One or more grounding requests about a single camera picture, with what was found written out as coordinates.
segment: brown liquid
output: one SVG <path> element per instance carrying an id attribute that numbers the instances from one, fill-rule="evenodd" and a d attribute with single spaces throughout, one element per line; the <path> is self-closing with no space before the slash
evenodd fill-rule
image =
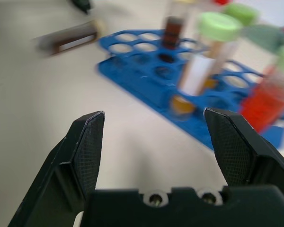
<path id="1" fill-rule="evenodd" d="M 168 17 L 162 38 L 162 46 L 169 50 L 176 49 L 183 26 L 183 20 L 177 17 Z"/>

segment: test tube rack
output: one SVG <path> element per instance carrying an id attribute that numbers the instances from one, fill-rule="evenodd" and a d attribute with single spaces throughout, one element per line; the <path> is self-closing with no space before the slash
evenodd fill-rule
<path id="1" fill-rule="evenodd" d="M 124 30 L 99 40 L 108 51 L 109 58 L 98 64 L 98 70 L 107 78 L 136 98 L 166 117 L 191 136 L 213 149 L 209 131 L 203 116 L 205 107 L 216 107 L 237 112 L 240 103 L 248 97 L 256 85 L 246 75 L 262 77 L 258 72 L 236 61 L 229 61 L 237 70 L 223 69 L 214 75 L 217 86 L 206 89 L 200 96 L 186 96 L 179 92 L 176 84 L 188 56 L 193 52 L 185 44 L 191 39 L 182 39 L 176 50 L 167 50 L 160 45 L 162 30 Z M 239 78 L 246 87 L 236 87 L 229 78 Z M 197 108 L 185 121 L 179 120 L 170 110 L 174 95 L 180 95 Z M 279 148 L 284 141 L 284 115 L 271 125 L 262 136 Z"/>

